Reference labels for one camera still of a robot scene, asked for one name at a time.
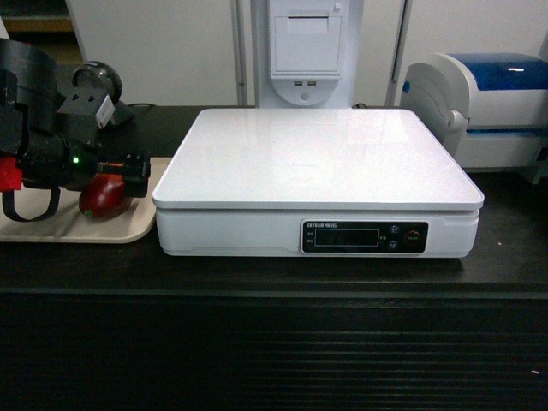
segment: red component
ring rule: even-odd
[[[23,172],[15,165],[15,157],[0,157],[0,192],[21,190]]]

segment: blue printer lid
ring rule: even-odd
[[[450,54],[471,72],[478,90],[548,90],[548,63],[519,53]]]

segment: shelf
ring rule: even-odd
[[[5,18],[3,24],[8,33],[72,33],[74,31],[70,19],[61,16],[58,18]]]

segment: digital scale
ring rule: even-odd
[[[458,258],[484,196],[407,110],[200,113],[152,195],[167,254]]]

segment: wall-mounted printer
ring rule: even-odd
[[[363,0],[251,2],[260,108],[349,108]]]
[[[548,63],[536,57],[431,55],[409,66],[401,107],[465,170],[548,175]]]

